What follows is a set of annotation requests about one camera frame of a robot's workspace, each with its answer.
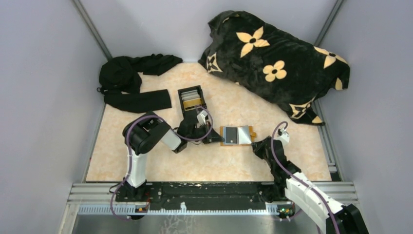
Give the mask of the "grey credit card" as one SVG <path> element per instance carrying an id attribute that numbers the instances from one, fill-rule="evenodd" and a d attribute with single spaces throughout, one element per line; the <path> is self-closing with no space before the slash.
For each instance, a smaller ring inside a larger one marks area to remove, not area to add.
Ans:
<path id="1" fill-rule="evenodd" d="M 237 127 L 225 127 L 225 144 L 237 145 L 238 144 L 238 128 Z"/>

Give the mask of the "yellow leather card holder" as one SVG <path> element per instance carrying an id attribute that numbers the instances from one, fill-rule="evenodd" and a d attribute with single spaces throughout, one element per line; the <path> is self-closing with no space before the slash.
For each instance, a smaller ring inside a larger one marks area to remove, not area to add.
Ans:
<path id="1" fill-rule="evenodd" d="M 224 138 L 225 136 L 225 127 L 220 127 L 220 135 Z M 238 144 L 237 145 L 228 145 L 224 142 L 221 142 L 221 146 L 250 146 L 252 143 L 255 142 L 257 137 L 256 132 L 253 130 L 252 126 L 245 125 L 245 126 L 238 126 Z"/>

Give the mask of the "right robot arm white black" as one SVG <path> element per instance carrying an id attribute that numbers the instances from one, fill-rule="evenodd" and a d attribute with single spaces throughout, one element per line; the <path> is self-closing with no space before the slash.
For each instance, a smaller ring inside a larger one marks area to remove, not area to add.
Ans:
<path id="1" fill-rule="evenodd" d="M 369 231 L 355 205 L 336 201 L 287 160 L 284 147 L 289 141 L 290 136 L 283 133 L 251 145 L 253 153 L 267 162 L 274 177 L 272 189 L 263 193 L 265 199 L 292 201 L 312 219 L 320 234 L 367 234 Z"/>

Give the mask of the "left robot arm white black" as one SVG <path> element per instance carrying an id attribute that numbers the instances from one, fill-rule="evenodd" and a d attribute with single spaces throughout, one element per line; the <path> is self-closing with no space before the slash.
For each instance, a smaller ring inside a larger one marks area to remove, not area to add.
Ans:
<path id="1" fill-rule="evenodd" d="M 223 142 L 224 138 L 213 129 L 213 122 L 205 110 L 184 116 L 178 128 L 173 129 L 154 112 L 148 112 L 129 123 L 123 130 L 128 149 L 126 182 L 127 196 L 135 202 L 145 198 L 146 163 L 148 153 L 159 143 L 174 153 L 183 151 L 188 142 L 203 144 Z"/>

